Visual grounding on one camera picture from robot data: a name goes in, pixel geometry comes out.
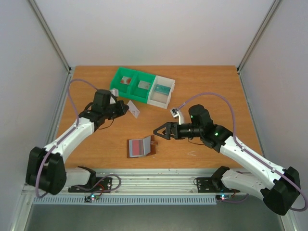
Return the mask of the white floral card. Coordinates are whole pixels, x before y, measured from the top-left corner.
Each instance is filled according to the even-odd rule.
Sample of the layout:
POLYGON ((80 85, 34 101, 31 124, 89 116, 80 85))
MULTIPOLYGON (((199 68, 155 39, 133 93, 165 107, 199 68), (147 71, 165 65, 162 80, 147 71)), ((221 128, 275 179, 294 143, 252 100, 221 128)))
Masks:
POLYGON ((132 115, 135 117, 135 118, 138 118, 139 114, 140 114, 140 111, 139 109, 136 107, 136 105, 131 101, 129 100, 128 102, 128 109, 129 111, 132 113, 132 115))

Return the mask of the brown leather card holder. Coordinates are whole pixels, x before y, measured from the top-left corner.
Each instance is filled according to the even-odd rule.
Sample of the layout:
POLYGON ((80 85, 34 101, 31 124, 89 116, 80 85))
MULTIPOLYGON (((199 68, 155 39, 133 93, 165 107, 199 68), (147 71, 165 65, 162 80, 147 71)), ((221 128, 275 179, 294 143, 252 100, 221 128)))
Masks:
POLYGON ((158 142, 154 135, 127 140, 127 158, 140 158, 156 154, 158 142))

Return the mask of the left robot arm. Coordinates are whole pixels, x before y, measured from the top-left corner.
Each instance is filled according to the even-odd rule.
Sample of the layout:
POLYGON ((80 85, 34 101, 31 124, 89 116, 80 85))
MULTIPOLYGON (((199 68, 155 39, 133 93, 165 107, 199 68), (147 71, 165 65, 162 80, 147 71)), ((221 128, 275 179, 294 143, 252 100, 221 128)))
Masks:
POLYGON ((29 154, 26 184, 35 191, 58 194, 65 187, 77 187, 87 192, 98 185, 96 172, 87 167, 67 170, 65 162, 70 154, 106 120, 125 115, 129 107, 118 100, 118 90, 97 90, 94 99, 77 115, 72 126, 43 148, 34 147, 29 154))

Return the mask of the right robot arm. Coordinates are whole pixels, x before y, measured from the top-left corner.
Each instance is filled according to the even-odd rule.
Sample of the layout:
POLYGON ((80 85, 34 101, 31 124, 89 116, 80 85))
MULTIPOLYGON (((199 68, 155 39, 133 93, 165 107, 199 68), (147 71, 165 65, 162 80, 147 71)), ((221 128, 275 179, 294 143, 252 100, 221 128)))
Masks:
POLYGON ((212 175, 213 187, 235 189, 264 202, 274 213, 284 216, 300 195, 300 176, 293 167, 277 165, 242 142, 224 126, 213 123, 207 109, 197 104, 189 108, 190 123, 167 122, 153 133, 166 140, 199 138, 204 146, 221 153, 244 167, 251 175, 242 175, 220 167, 212 175))

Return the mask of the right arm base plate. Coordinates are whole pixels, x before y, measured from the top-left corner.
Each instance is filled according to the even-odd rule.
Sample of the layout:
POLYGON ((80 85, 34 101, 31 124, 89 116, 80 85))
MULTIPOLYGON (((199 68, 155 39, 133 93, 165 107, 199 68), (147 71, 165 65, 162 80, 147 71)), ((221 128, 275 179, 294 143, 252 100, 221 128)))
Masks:
POLYGON ((239 190, 225 187, 220 180, 213 180, 211 177, 198 177, 193 180, 198 193, 239 193, 239 190))

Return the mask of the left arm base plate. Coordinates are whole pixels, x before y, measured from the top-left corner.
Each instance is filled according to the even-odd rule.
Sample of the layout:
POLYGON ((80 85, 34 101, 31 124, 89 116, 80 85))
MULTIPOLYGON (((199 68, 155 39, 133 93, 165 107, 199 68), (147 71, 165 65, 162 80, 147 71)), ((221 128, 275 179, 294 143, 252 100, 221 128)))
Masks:
POLYGON ((92 192, 95 192, 95 191, 101 191, 102 189, 104 190, 110 190, 111 187, 112 187, 112 178, 111 177, 107 177, 105 178, 104 180, 102 180, 96 187, 94 187, 93 189, 89 190, 89 191, 86 191, 86 190, 83 190, 81 188, 78 188, 76 186, 72 186, 72 187, 69 187, 68 188, 68 192, 69 193, 92 193, 92 192))

